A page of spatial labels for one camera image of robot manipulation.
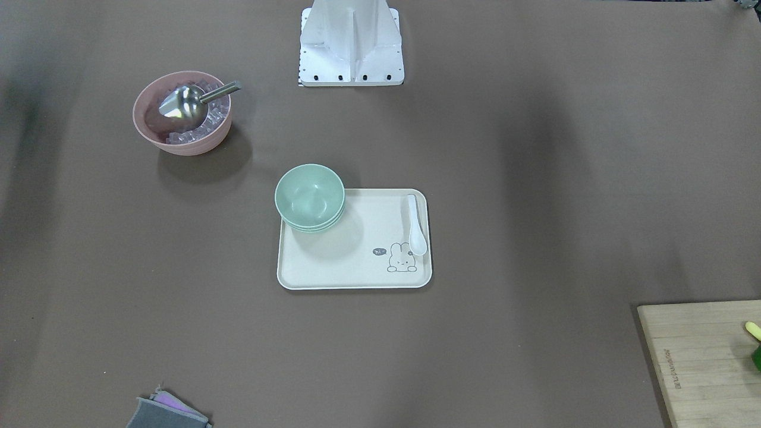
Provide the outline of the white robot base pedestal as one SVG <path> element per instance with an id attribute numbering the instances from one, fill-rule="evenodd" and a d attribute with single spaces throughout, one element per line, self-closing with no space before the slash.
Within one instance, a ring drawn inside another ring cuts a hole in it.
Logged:
<path id="1" fill-rule="evenodd" d="M 386 1 L 315 1 L 301 12 L 303 87 L 402 85 L 400 14 Z"/>

